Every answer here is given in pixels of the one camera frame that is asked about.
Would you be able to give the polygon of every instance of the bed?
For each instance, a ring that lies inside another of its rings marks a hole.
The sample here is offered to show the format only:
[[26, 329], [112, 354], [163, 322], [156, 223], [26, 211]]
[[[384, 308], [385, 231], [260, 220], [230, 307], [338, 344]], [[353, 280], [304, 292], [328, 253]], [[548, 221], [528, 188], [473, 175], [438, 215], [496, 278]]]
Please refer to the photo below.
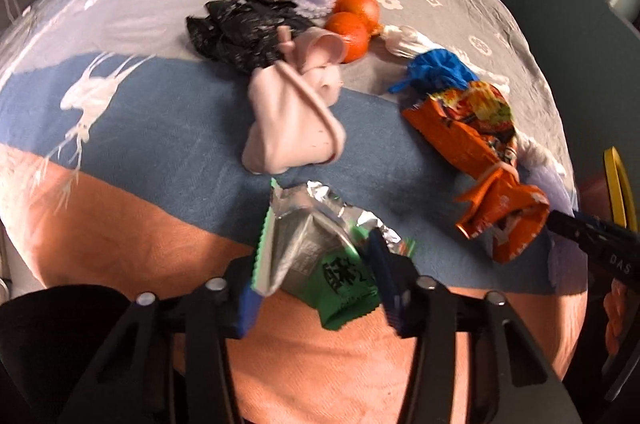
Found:
[[[0, 218], [44, 285], [181, 295], [255, 247], [270, 178], [240, 162], [253, 120], [248, 78], [203, 60], [184, 25], [208, 1], [40, 0], [2, 39]], [[383, 23], [411, 25], [471, 67], [507, 76], [517, 127], [551, 151], [573, 192], [551, 90], [500, 0], [378, 1]], [[418, 241], [421, 273], [456, 292], [505, 292], [564, 375], [586, 309], [586, 261], [572, 271], [583, 286], [562, 291], [548, 279], [546, 232], [505, 265], [460, 234], [464, 206], [452, 199], [471, 181], [402, 120], [402, 98], [387, 89], [405, 66], [380, 40], [345, 65], [333, 108], [347, 132], [342, 157], [278, 180], [321, 181], [373, 211]], [[229, 343], [242, 413], [257, 424], [392, 422], [412, 346], [380, 309], [328, 332], [284, 293], [267, 299], [245, 340]], [[462, 422], [464, 346], [458, 358]]]

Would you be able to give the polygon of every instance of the metal screw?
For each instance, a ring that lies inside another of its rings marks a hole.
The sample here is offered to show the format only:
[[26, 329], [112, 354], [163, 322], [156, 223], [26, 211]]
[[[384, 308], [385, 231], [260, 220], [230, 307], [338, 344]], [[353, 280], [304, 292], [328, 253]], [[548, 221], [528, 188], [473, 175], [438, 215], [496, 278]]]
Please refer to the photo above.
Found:
[[224, 278], [211, 278], [204, 283], [204, 286], [209, 290], [213, 290], [213, 292], [220, 292], [226, 288], [226, 281]]
[[498, 305], [499, 307], [503, 306], [507, 302], [504, 296], [499, 292], [496, 292], [495, 290], [491, 292], [487, 292], [487, 295], [485, 296], [485, 298], [490, 303], [494, 305]]
[[143, 292], [136, 299], [136, 303], [142, 307], [148, 307], [154, 301], [156, 301], [156, 295], [151, 292]]
[[415, 280], [415, 284], [424, 290], [434, 290], [438, 283], [431, 276], [420, 276]]

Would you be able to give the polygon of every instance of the snack wrapper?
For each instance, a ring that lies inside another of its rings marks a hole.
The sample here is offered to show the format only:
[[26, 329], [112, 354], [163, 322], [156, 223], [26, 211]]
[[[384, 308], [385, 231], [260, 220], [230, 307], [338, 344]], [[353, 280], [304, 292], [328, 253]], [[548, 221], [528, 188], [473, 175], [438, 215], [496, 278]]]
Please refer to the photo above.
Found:
[[262, 296], [282, 288], [317, 309], [324, 328], [337, 330], [380, 303], [356, 249], [375, 227], [391, 252], [411, 255], [414, 242], [403, 241], [375, 214], [345, 203], [327, 185], [283, 189], [272, 180], [252, 288]]

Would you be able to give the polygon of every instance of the wall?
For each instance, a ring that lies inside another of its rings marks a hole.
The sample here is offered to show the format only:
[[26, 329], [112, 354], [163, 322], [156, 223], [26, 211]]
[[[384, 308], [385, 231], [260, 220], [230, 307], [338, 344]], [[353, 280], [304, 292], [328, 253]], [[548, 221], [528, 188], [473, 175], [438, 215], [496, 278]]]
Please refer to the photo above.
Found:
[[507, 0], [560, 110], [578, 182], [616, 146], [640, 201], [640, 36], [607, 0]]

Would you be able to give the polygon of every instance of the pink cloth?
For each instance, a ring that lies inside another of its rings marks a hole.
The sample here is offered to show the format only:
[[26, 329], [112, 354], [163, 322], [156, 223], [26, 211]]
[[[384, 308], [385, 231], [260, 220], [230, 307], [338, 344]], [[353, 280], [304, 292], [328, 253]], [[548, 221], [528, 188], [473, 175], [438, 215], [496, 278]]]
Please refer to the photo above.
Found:
[[249, 85], [256, 120], [242, 165], [256, 174], [334, 162], [346, 140], [344, 127], [328, 108], [342, 87], [337, 65], [346, 53], [344, 41], [315, 27], [295, 41], [288, 29], [279, 33], [286, 62], [258, 68]]

